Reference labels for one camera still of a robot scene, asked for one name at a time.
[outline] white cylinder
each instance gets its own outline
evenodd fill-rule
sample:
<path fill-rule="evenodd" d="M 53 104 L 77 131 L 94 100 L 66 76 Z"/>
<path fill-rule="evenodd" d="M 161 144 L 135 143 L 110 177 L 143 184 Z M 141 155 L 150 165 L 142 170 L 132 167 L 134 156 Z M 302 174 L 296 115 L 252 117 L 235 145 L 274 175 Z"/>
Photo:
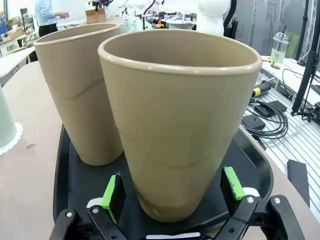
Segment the white cylinder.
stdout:
<path fill-rule="evenodd" d="M 0 85 L 0 148 L 15 137 L 17 129 L 9 112 L 7 102 Z"/>
<path fill-rule="evenodd" d="M 205 34 L 224 35 L 224 13 L 230 0 L 199 0 L 196 30 Z"/>

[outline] white robot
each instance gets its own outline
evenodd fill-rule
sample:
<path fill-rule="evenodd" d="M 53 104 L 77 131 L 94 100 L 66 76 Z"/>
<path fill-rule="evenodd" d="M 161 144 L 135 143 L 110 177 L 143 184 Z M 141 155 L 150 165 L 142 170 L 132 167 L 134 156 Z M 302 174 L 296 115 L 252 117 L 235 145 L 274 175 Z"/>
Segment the white robot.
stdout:
<path fill-rule="evenodd" d="M 224 13 L 231 0 L 199 0 L 196 13 L 196 30 L 201 33 L 224 35 Z"/>

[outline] cup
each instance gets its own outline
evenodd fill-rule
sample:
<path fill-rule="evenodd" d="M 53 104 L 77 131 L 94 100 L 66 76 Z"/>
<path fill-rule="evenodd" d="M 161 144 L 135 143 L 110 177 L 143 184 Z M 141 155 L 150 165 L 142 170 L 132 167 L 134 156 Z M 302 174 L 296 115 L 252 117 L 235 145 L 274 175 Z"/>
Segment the cup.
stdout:
<path fill-rule="evenodd" d="M 4 93 L 0 85 L 0 148 L 14 139 L 17 129 L 9 112 Z"/>
<path fill-rule="evenodd" d="M 161 222 L 189 217 L 239 128 L 261 56 L 226 37 L 166 29 L 109 38 L 98 53 L 141 207 Z"/>
<path fill-rule="evenodd" d="M 97 49 L 119 34 L 98 23 L 51 33 L 34 42 L 45 81 L 82 161 L 105 165 L 123 151 Z"/>

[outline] wall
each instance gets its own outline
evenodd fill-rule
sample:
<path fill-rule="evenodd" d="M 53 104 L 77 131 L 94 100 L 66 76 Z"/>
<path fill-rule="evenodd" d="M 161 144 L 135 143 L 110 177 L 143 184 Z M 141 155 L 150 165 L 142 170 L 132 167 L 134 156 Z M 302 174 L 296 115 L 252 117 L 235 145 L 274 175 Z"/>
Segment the wall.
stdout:
<path fill-rule="evenodd" d="M 20 9 L 27 8 L 28 12 L 34 12 L 34 0 L 7 0 L 8 18 L 20 16 Z"/>

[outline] black pants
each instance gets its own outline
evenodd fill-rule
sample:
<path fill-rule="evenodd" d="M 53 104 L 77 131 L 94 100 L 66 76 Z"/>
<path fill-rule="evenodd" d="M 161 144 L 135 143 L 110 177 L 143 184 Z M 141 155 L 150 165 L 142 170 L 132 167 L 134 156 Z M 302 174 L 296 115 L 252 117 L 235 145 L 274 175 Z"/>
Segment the black pants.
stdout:
<path fill-rule="evenodd" d="M 45 35 L 57 32 L 57 24 L 51 24 L 51 25 L 45 25 L 45 26 L 39 26 L 39 36 L 43 37 Z"/>

